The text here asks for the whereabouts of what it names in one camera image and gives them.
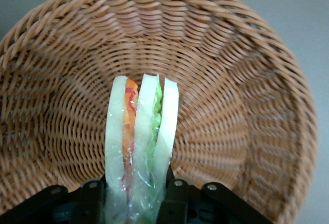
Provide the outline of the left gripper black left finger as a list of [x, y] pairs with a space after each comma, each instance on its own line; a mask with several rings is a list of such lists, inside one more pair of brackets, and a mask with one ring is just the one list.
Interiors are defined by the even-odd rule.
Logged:
[[105, 223], [105, 177], [75, 191], [62, 185], [41, 190], [1, 215], [1, 223]]

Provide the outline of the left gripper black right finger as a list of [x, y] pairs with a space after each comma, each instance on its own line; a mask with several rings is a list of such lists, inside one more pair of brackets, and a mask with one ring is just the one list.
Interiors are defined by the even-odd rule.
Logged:
[[169, 168], [166, 187], [158, 223], [272, 223], [221, 183], [206, 183], [198, 189], [174, 177]]

